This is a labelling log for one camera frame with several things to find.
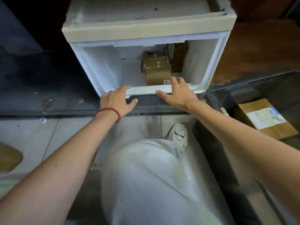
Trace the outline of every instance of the gray plastic bin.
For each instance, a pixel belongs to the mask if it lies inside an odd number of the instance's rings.
[[[266,98],[288,122],[300,132],[300,72],[273,75],[254,74],[251,78],[233,80],[210,87],[206,102],[231,116],[241,103]],[[223,148],[200,122],[193,132],[210,164],[230,207],[236,224],[297,224],[284,208],[261,186],[242,163]],[[282,140],[300,149],[299,135]]]

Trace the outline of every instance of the shoe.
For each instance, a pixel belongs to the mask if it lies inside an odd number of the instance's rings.
[[[178,159],[181,159],[182,154],[188,145],[188,130],[186,127],[181,123],[176,123],[170,129],[166,139],[174,142],[177,145],[179,150]]]

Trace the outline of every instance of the white plastic bin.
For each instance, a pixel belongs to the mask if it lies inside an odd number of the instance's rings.
[[[189,42],[181,76],[204,92],[236,20],[228,0],[72,0],[62,31],[99,96],[123,85],[131,95],[171,93],[146,86],[143,51]]]

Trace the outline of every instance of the person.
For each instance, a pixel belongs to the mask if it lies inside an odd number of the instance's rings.
[[[199,101],[181,77],[171,77],[172,94],[156,94],[196,117],[238,157],[300,221],[300,152]],[[101,96],[100,106],[122,117],[129,86]],[[0,224],[63,224],[91,167],[95,153],[118,120],[99,112],[0,201]],[[109,224],[220,224],[189,189],[180,163],[186,128],[174,125],[167,139],[142,140],[118,150],[103,168],[102,207]]]

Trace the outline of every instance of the leg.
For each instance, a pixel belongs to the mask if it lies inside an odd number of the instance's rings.
[[[200,206],[176,144],[144,140],[111,157],[102,176],[102,206],[110,224],[220,224]]]

